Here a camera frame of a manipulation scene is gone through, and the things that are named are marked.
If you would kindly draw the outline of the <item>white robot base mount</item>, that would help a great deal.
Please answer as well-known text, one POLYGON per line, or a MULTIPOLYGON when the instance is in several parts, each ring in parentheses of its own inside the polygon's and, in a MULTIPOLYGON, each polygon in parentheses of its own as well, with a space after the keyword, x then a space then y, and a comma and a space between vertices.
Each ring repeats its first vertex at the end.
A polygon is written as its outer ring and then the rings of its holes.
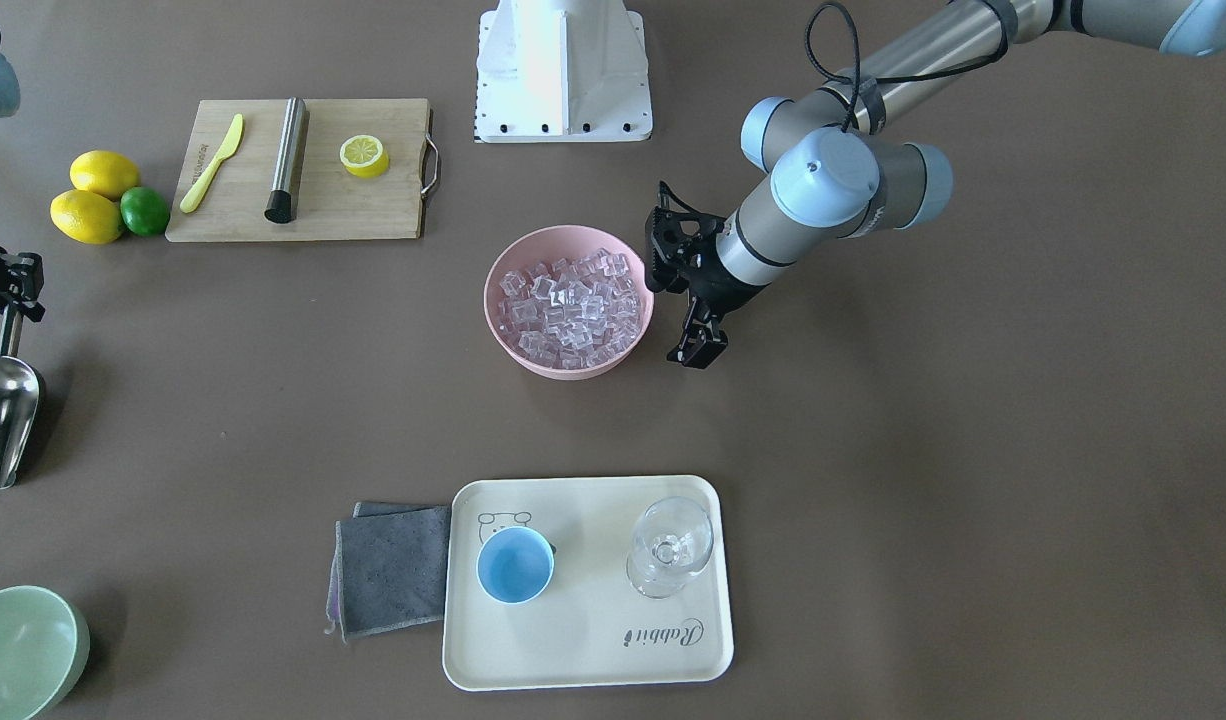
POLYGON ((644 18, 622 1, 500 1, 477 40, 476 142, 653 135, 644 18))

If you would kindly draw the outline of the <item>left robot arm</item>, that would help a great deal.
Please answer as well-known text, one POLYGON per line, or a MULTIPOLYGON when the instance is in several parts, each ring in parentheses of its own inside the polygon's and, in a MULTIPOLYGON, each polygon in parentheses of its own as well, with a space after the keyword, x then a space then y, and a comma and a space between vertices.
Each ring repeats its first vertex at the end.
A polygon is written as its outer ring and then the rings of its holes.
POLYGON ((646 287, 689 297, 668 359, 712 364, 728 346, 723 318, 820 242, 937 218, 953 193, 950 159, 878 132, 953 79, 1051 31, 1208 56, 1226 49, 1226 1, 950 1, 872 56, 824 70, 810 94, 758 102, 741 148, 764 175, 741 206, 728 217, 704 213, 660 184, 646 220, 646 287))

